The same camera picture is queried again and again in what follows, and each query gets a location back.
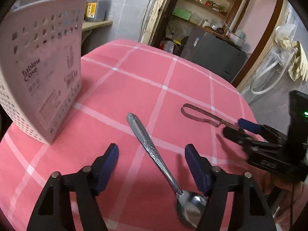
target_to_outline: blue gripper pad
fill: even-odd
[[[98,182],[96,186],[97,195],[106,189],[111,173],[113,172],[119,158],[119,148],[112,143],[105,154],[102,156],[104,162],[100,171],[98,172]]]
[[[255,124],[253,122],[247,121],[245,119],[238,119],[238,125],[243,128],[248,130],[249,132],[252,132],[254,134],[260,135],[262,133],[262,125]]]
[[[192,144],[188,144],[185,147],[185,159],[190,169],[190,172],[195,180],[195,184],[199,191],[205,196],[208,196],[211,192],[211,177],[210,174],[205,174],[202,171],[201,164],[199,163],[202,159],[211,166],[209,161],[201,157]]]

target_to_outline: plastic bottle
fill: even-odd
[[[104,21],[107,0],[88,0],[85,12],[85,21]]]

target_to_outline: spoon handle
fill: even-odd
[[[154,143],[152,142],[149,134],[147,133],[145,127],[143,126],[139,118],[132,113],[128,113],[127,121],[131,129],[133,130],[134,134],[136,135],[138,140],[141,142],[142,146],[149,153],[149,155],[154,160],[158,168],[161,170],[161,172],[165,175],[167,180],[170,182],[176,194],[182,195],[183,191],[181,190],[175,178],[173,177],[173,175],[167,168],[166,164],[161,158],[158,150],[156,149]]]

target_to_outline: pink wall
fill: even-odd
[[[260,41],[273,14],[277,0],[250,0],[244,17],[238,26],[246,34],[242,50],[252,53]]]

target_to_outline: table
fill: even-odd
[[[92,30],[96,28],[102,28],[112,25],[112,21],[101,21],[101,22],[87,22],[82,23],[82,38],[81,44],[84,43],[84,40],[91,34]]]
[[[83,87],[51,146],[12,124],[0,143],[0,208],[17,231],[26,230],[33,207],[53,171],[75,173],[104,154],[110,143],[120,150],[118,164],[96,199],[110,230],[191,230],[175,212],[167,180],[131,131],[126,115],[143,122],[166,165],[185,190],[198,191],[184,158],[186,144],[230,173],[263,172],[245,163],[240,146],[222,136],[222,126],[181,114],[191,103],[230,122],[255,122],[234,87],[208,70],[153,47],[116,40],[81,58]],[[223,230],[232,199],[228,197]],[[77,230],[76,198],[71,195]]]

